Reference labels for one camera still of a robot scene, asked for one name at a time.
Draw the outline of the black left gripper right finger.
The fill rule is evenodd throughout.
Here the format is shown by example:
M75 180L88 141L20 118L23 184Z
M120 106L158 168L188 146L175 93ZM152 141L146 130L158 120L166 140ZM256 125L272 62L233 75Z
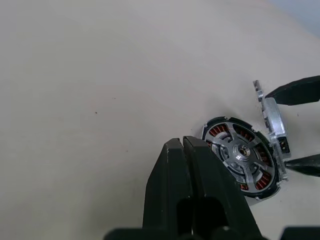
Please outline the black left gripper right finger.
M261 232L238 183L224 164L196 137L183 138L193 192L193 231L212 236L233 231L237 236Z

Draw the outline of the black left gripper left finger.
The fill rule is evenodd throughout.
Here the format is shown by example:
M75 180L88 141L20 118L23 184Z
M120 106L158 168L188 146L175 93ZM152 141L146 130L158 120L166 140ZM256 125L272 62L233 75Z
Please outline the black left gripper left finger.
M192 187L184 147L179 138L167 141L145 189L143 228L190 230Z

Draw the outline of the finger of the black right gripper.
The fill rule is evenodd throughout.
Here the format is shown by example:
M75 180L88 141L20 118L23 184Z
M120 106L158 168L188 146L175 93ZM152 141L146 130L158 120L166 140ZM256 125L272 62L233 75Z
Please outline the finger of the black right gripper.
M282 85L265 96L279 105L296 106L320 101L320 75Z
M288 160L284 165L287 169L295 172L308 176L320 177L320 154Z

